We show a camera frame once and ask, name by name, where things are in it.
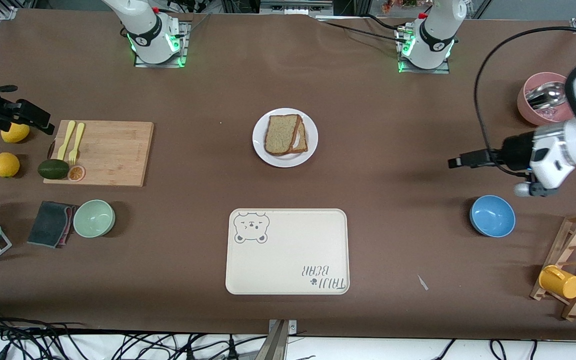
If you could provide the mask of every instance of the bear face illustration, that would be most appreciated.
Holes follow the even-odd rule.
[[[240,212],[234,219],[235,229],[235,242],[241,244],[246,240],[256,240],[259,244],[263,244],[268,240],[266,230],[270,225],[270,219],[263,214],[256,212]]]

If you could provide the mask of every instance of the yellow mug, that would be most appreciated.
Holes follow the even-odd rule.
[[[548,265],[542,269],[539,274],[539,286],[566,299],[576,298],[576,275],[555,265]]]

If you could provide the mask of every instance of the white floor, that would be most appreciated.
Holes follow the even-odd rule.
[[[152,342],[160,339],[160,335],[152,335],[147,340]],[[236,335],[235,342],[254,337],[254,335]],[[89,360],[110,360],[124,341],[123,335],[73,335],[82,353]],[[176,335],[178,347],[186,343],[187,335]],[[195,349],[212,344],[219,340],[228,340],[228,335],[207,335],[195,342]],[[83,360],[73,347],[71,341],[61,337],[66,355],[71,360]],[[252,353],[259,350],[263,339],[247,342],[237,347],[239,354]],[[449,340],[444,339],[373,339],[348,337],[291,337],[288,340],[286,360],[434,360],[442,353]],[[174,347],[174,341],[169,337],[163,342]],[[0,351],[6,342],[0,340]],[[121,358],[135,359],[138,353],[148,344],[141,342],[133,346]],[[503,341],[508,360],[528,360],[533,348],[531,341]],[[197,360],[206,360],[226,346],[220,344],[211,348],[195,351]],[[33,346],[26,346],[27,351],[37,358],[39,353]],[[144,353],[142,360],[166,360],[169,358],[164,350],[150,350]],[[7,360],[22,360],[22,353],[11,348]],[[489,349],[488,340],[457,340],[450,348],[444,360],[496,360]],[[576,342],[540,341],[534,360],[576,360]]]

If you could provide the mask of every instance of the brown tabletop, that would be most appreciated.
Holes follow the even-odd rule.
[[[392,35],[370,20],[343,23]],[[34,102],[54,124],[151,121],[155,131],[144,187],[43,184],[36,168],[53,137],[0,140],[23,168],[0,178],[0,224],[14,243],[0,258],[0,313],[94,329],[263,333],[268,319],[297,319],[309,335],[576,339],[560,303],[528,297],[562,216],[576,214],[576,170],[556,196],[518,198],[518,178],[446,163],[483,147],[472,97],[487,52],[554,24],[465,21],[450,75],[422,75],[398,73],[387,39],[307,16],[214,15],[192,33],[186,68],[162,70],[133,67],[112,12],[20,10],[0,28],[0,85],[19,86],[6,98]],[[532,128],[516,110],[523,81],[574,65],[569,33],[532,35],[496,55],[480,89],[495,146]],[[295,168],[265,164],[251,143],[259,117],[281,107],[306,112],[319,133]],[[471,228],[469,204],[484,194],[514,207],[512,234]],[[26,244],[42,200],[97,198],[117,214],[106,237]],[[344,210],[349,291],[228,293],[236,208]]]

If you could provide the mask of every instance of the white plate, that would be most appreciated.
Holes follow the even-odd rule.
[[[286,155],[275,156],[270,155],[266,152],[264,147],[266,132],[268,131],[268,123],[270,122],[270,116],[288,116],[297,114],[301,116],[303,120],[303,126],[306,130],[306,143],[308,144],[308,151],[300,153],[288,153]],[[317,126],[313,122],[310,116],[306,115],[303,111],[297,109],[290,109],[290,107],[282,107],[281,109],[275,109],[269,111],[264,116],[261,116],[259,121],[254,125],[252,130],[252,146],[254,146],[254,151],[261,158],[261,160],[274,167],[295,167],[303,164],[308,160],[315,150],[317,149],[317,143],[319,142],[320,135],[317,132]]]
[[[341,295],[350,286],[340,209],[236,209],[226,289],[234,295]]]

